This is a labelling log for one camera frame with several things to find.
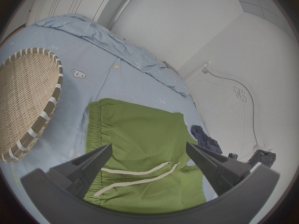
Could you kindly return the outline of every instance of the woven basket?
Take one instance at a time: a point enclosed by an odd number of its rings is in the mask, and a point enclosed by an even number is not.
[[[47,127],[62,88],[62,65],[46,49],[29,48],[0,66],[0,160],[17,162]]]

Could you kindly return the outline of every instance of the light blue bed sheet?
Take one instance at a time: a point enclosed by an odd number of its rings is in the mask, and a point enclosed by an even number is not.
[[[50,167],[85,153],[91,102],[113,98],[180,112],[189,132],[192,125],[200,125],[207,132],[190,96],[181,95],[106,49],[67,32],[35,25],[24,28],[0,49],[0,60],[31,47],[51,50],[61,60],[61,98],[48,127],[31,151],[17,163],[0,162],[0,168],[21,204],[39,223],[48,222],[31,202],[19,179],[36,168],[47,172]],[[205,178],[204,194],[208,201],[215,195]]]

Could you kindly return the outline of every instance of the basket rim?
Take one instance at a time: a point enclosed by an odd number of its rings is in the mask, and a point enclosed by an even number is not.
[[[57,66],[58,77],[56,85],[53,89],[52,96],[49,98],[49,101],[44,107],[43,111],[39,117],[35,120],[31,128],[17,141],[17,143],[10,147],[8,151],[0,153],[0,161],[5,163],[17,162],[22,159],[29,150],[34,146],[36,141],[42,135],[43,130],[46,128],[49,120],[51,119],[55,108],[57,107],[57,102],[60,98],[60,93],[62,90],[63,82],[63,69],[60,59],[52,51],[49,51],[45,48],[35,47],[22,49],[18,52],[15,52],[14,55],[9,56],[2,64],[0,64],[0,72],[6,68],[7,65],[13,63],[15,60],[20,57],[27,56],[29,54],[40,54],[49,57],[53,60]]]

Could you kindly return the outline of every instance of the crumpled dark cloth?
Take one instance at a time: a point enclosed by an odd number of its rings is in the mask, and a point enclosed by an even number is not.
[[[208,150],[211,150],[213,152],[222,154],[222,150],[220,146],[218,145],[218,142],[211,137],[207,136],[204,131],[202,130],[202,127],[199,125],[193,125],[191,128],[191,133],[196,137],[198,140],[198,145],[201,147],[204,147]]]

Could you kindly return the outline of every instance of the carved floral ornament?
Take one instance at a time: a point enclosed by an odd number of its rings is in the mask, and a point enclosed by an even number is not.
[[[241,99],[242,101],[247,103],[247,98],[245,96],[245,92],[237,87],[234,86],[235,92],[236,92],[236,96]]]

